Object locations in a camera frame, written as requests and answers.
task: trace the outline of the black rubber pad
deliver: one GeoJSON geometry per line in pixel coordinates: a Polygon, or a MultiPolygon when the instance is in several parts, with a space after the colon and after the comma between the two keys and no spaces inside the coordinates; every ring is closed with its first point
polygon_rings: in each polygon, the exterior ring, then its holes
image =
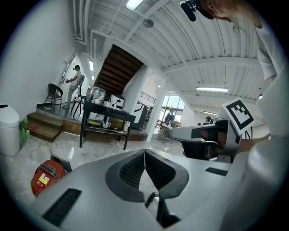
{"type": "Polygon", "coordinates": [[[55,204],[43,215],[43,218],[55,226],[59,226],[77,201],[81,191],[67,189],[55,204]]]}
{"type": "Polygon", "coordinates": [[[208,171],[210,173],[214,173],[220,176],[226,176],[228,171],[217,169],[217,168],[207,168],[205,171],[208,171]]]}

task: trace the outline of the white ceiling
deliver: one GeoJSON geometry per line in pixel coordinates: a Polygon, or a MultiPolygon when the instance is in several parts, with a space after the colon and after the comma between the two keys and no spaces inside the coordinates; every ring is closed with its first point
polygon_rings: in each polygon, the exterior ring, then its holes
{"type": "Polygon", "coordinates": [[[197,20],[191,22],[180,7],[181,0],[144,0],[135,11],[127,9],[126,2],[91,0],[89,29],[133,47],[170,78],[169,90],[196,112],[218,113],[223,103],[241,97],[257,119],[256,125],[263,123],[255,103],[267,84],[250,21],[236,18],[240,29],[235,23],[208,20],[196,13],[197,20]],[[142,25],[145,18],[154,21],[152,28],[142,25]],[[196,92],[197,86],[228,87],[229,92],[196,92]]]}

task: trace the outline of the man in white shirt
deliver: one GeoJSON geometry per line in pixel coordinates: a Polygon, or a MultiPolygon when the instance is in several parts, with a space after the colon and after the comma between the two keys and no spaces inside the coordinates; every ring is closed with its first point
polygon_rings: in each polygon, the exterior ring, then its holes
{"type": "Polygon", "coordinates": [[[63,108],[70,108],[72,94],[77,89],[78,82],[81,80],[81,72],[79,65],[76,65],[74,67],[74,70],[76,70],[75,76],[72,79],[66,81],[67,83],[71,84],[67,95],[67,103],[63,105],[63,108]]]}

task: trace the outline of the wooden step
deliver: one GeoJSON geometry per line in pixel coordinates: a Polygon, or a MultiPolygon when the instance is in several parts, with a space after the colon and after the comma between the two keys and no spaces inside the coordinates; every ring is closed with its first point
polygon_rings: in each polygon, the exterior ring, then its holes
{"type": "Polygon", "coordinates": [[[46,115],[34,112],[27,115],[29,121],[36,122],[40,125],[47,126],[48,128],[56,129],[57,131],[62,131],[62,121],[57,120],[46,115]]]}
{"type": "Polygon", "coordinates": [[[26,125],[27,130],[30,130],[30,135],[35,136],[39,139],[46,140],[48,142],[53,142],[62,130],[51,128],[35,121],[28,120],[29,124],[26,125]]]}

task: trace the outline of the ceiling light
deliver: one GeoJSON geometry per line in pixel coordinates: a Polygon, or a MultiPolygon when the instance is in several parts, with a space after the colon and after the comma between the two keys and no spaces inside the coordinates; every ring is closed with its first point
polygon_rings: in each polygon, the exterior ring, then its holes
{"type": "Polygon", "coordinates": [[[219,116],[218,114],[216,114],[216,113],[212,113],[212,112],[207,112],[207,111],[204,111],[204,113],[206,113],[206,114],[210,114],[210,115],[216,115],[216,116],[219,116]]]}
{"type": "Polygon", "coordinates": [[[126,4],[126,8],[135,10],[144,0],[129,0],[126,4]]]}
{"type": "Polygon", "coordinates": [[[93,62],[92,61],[89,61],[89,67],[90,67],[90,70],[93,71],[93,62]]]}
{"type": "Polygon", "coordinates": [[[197,87],[197,91],[228,92],[228,88],[218,87],[197,87]]]}

